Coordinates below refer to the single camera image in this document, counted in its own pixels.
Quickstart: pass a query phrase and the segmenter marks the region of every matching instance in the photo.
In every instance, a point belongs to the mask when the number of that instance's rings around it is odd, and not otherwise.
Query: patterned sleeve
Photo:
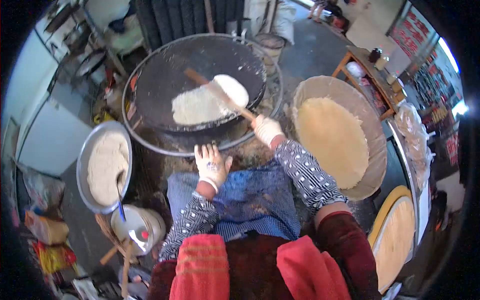
[[[184,239],[195,234],[208,233],[217,221],[218,212],[215,206],[199,193],[193,192],[192,199],[180,210],[177,220],[173,222],[158,254],[158,261],[177,259]]]
[[[292,178],[303,202],[312,213],[334,202],[348,199],[338,190],[335,179],[325,173],[317,160],[302,145],[292,140],[283,141],[275,149],[275,159]]]

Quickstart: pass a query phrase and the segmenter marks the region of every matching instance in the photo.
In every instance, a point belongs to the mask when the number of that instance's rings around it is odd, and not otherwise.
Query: red towel
[[[308,236],[278,247],[276,266],[296,300],[351,299],[336,261]]]
[[[350,300],[336,261],[302,237],[277,249],[276,265],[294,299]],[[170,299],[228,299],[230,281],[225,243],[219,235],[186,238],[180,247]]]
[[[228,299],[227,251],[223,238],[198,234],[186,238],[180,247],[170,299]]]

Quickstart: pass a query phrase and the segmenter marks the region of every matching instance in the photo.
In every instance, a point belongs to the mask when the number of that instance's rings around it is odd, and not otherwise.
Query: black cast iron griddle
[[[164,132],[198,132],[240,118],[235,113],[212,122],[177,124],[173,119],[172,100],[198,87],[183,73],[187,68],[208,80],[218,74],[237,79],[248,92],[249,110],[259,104],[265,92],[265,65],[249,46],[223,36],[176,40],[152,54],[139,71],[133,97],[147,127]]]

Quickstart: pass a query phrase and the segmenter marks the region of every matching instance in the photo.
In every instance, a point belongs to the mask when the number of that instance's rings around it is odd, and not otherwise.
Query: white work glove
[[[227,179],[233,158],[229,156],[224,162],[216,145],[195,145],[195,161],[197,163],[199,181],[210,183],[218,193],[218,188]]]
[[[280,123],[264,115],[258,115],[252,122],[253,131],[257,138],[270,148],[270,144],[277,135],[285,134],[280,127]]]

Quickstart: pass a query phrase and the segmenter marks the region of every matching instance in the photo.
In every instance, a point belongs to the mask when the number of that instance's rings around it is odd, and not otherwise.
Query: person's left hand
[[[195,145],[194,152],[198,173],[200,174],[199,181],[210,183],[218,193],[218,188],[227,179],[233,158],[229,156],[224,161],[217,146],[210,144],[202,145],[201,150],[198,145]]]

